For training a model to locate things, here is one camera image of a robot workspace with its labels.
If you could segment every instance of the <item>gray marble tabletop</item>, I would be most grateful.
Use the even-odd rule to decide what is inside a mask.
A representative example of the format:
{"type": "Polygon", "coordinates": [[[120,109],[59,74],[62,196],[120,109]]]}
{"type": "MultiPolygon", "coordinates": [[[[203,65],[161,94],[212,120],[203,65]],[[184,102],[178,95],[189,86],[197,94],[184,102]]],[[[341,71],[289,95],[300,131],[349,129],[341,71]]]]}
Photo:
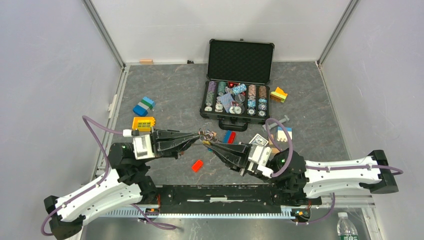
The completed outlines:
{"type": "MultiPolygon", "coordinates": [[[[115,129],[131,128],[136,117],[132,109],[146,96],[156,103],[149,116],[156,119],[157,129],[195,132],[202,128],[217,132],[223,138],[226,131],[218,127],[218,121],[202,118],[199,114],[206,72],[206,64],[131,66],[115,129]]],[[[347,160],[340,129],[315,63],[274,62],[270,79],[272,91],[280,87],[288,93],[284,103],[271,100],[270,115],[276,119],[284,115],[290,118],[285,126],[292,128],[294,150],[311,161],[347,160]]],[[[246,131],[236,132],[235,142],[248,143],[257,133],[266,137],[259,124],[250,124],[246,131]]],[[[117,135],[112,140],[114,143],[130,141],[117,135]]],[[[283,142],[280,146],[288,147],[283,142]]],[[[261,183],[255,177],[242,177],[229,170],[201,144],[190,147],[179,159],[161,158],[148,165],[151,169],[147,174],[156,185],[261,183]],[[191,167],[198,159],[204,165],[193,172],[191,167]]]]}

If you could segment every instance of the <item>yellow toy brick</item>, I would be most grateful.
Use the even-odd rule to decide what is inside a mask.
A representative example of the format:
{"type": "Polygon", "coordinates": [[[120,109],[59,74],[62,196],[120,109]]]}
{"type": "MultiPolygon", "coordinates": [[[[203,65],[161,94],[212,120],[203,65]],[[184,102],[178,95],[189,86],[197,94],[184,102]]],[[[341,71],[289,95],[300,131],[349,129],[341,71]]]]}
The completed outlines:
{"type": "Polygon", "coordinates": [[[281,88],[277,87],[277,89],[275,89],[275,91],[272,91],[270,95],[271,99],[277,102],[284,103],[288,94],[285,93],[281,88]]]}
{"type": "Polygon", "coordinates": [[[150,128],[154,127],[156,120],[152,116],[136,116],[132,121],[132,130],[140,132],[150,132],[150,128]]]}

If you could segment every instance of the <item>deck of cards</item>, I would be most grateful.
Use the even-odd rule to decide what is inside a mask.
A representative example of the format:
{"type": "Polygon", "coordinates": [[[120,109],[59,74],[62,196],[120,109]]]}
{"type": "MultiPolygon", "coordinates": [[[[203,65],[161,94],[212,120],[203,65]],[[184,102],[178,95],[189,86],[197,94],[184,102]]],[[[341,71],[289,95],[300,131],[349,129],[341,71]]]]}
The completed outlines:
{"type": "Polygon", "coordinates": [[[256,144],[256,145],[262,145],[266,146],[268,145],[268,140],[266,140],[263,136],[259,135],[258,133],[250,140],[249,144],[256,144]]]}

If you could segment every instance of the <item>gray wall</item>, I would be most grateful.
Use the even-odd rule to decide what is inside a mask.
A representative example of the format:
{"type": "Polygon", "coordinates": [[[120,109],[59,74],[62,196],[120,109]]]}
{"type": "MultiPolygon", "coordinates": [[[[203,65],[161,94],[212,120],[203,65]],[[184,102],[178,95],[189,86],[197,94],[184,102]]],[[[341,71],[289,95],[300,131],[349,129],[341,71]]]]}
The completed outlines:
{"type": "Polygon", "coordinates": [[[363,0],[323,65],[346,145],[354,158],[386,152],[399,193],[375,195],[385,239],[422,233],[424,2],[363,0]]]}
{"type": "Polygon", "coordinates": [[[81,115],[107,122],[120,69],[80,0],[2,0],[0,36],[0,239],[46,239],[43,199],[88,182],[81,115]]]}

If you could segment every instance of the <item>red toy block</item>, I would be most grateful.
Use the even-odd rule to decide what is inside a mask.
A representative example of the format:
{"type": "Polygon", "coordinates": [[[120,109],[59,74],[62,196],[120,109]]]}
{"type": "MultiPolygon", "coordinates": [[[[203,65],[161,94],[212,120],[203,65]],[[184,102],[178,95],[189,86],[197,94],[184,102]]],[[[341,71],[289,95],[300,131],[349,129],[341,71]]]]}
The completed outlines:
{"type": "Polygon", "coordinates": [[[231,132],[231,134],[229,135],[229,139],[228,139],[228,143],[232,144],[234,143],[234,139],[236,138],[236,133],[233,131],[231,132]]]}
{"type": "Polygon", "coordinates": [[[199,159],[199,160],[196,161],[196,163],[193,166],[191,166],[191,169],[195,173],[197,173],[202,166],[203,166],[203,162],[202,162],[202,160],[199,159]]]}

